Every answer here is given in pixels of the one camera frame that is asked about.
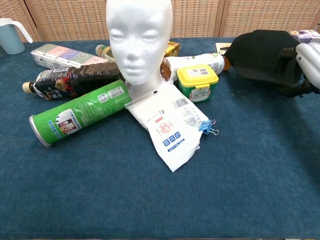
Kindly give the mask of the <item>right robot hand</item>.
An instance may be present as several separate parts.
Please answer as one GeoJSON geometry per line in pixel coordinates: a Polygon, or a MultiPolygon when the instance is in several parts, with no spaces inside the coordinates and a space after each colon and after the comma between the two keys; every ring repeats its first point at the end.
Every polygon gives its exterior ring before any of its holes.
{"type": "Polygon", "coordinates": [[[304,74],[304,81],[298,86],[284,90],[286,97],[320,93],[320,44],[317,42],[300,43],[296,47],[284,48],[280,52],[284,58],[295,58],[304,74]]]}

